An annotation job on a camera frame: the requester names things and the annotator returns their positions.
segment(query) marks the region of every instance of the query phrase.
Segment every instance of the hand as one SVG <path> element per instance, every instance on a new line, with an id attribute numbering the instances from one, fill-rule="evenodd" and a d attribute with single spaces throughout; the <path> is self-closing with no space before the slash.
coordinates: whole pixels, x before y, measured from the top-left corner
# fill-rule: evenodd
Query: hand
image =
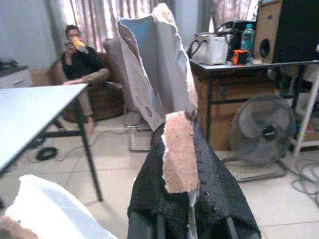
<path id="1" fill-rule="evenodd" d="M 72 81 L 66 81 L 66 82 L 63 82 L 63 85 L 74 85 L 74 84 L 81 84 L 81 83 L 84 83 L 84 80 L 81 79 L 81 78 L 78 78 L 78 79 L 75 79 L 75 80 L 72 80 Z"/>
<path id="2" fill-rule="evenodd" d="M 66 45 L 66 54 L 72 56 L 76 52 L 76 48 L 72 43 Z"/>

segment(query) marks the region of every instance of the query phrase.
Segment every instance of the bare foot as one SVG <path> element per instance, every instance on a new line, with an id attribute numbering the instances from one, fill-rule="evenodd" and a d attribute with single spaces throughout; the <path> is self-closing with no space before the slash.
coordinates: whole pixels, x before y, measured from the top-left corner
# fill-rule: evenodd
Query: bare foot
<path id="1" fill-rule="evenodd" d="M 86 124 L 86 133 L 88 135 L 94 134 L 94 120 L 91 116 L 87 116 L 86 118 L 87 124 Z"/>

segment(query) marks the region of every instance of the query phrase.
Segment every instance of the black mesh fabric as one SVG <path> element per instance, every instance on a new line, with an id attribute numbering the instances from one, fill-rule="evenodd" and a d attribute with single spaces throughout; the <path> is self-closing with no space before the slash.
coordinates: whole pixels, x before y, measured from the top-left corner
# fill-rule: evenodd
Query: black mesh fabric
<path id="1" fill-rule="evenodd" d="M 161 213 L 174 238 L 182 239 L 187 232 L 188 196 L 169 194 L 162 178 L 164 144 L 161 139 L 164 124 L 155 132 L 151 150 L 133 186 L 128 216 L 132 211 L 144 215 Z M 195 205 L 198 236 L 210 225 L 232 216 L 240 238 L 260 233 L 252 212 L 235 178 L 208 146 L 198 124 L 194 127 L 194 146 L 198 176 L 201 181 Z"/>

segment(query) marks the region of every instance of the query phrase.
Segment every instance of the person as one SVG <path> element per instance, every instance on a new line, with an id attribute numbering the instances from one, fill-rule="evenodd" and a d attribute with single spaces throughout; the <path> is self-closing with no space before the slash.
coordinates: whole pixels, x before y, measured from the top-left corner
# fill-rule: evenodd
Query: person
<path id="1" fill-rule="evenodd" d="M 75 37 L 83 42 L 80 29 L 77 26 L 68 25 L 65 29 L 65 35 L 69 42 L 65 44 L 66 51 L 62 54 L 62 66 L 68 81 L 65 81 L 63 85 L 96 84 L 107 80 L 110 77 L 110 71 L 104 68 L 95 50 L 92 47 L 85 46 L 82 52 L 72 44 Z M 79 95 L 78 99 L 86 118 L 87 133 L 92 135 L 94 133 L 93 111 L 87 92 Z"/>

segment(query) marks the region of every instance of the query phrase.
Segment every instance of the water bottle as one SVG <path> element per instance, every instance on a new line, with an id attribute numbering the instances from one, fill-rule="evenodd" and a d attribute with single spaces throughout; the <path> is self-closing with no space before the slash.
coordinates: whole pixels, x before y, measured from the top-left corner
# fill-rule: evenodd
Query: water bottle
<path id="1" fill-rule="evenodd" d="M 248 62 L 253 58 L 254 50 L 255 31 L 252 27 L 253 24 L 247 24 L 241 36 L 241 49 L 248 50 Z"/>

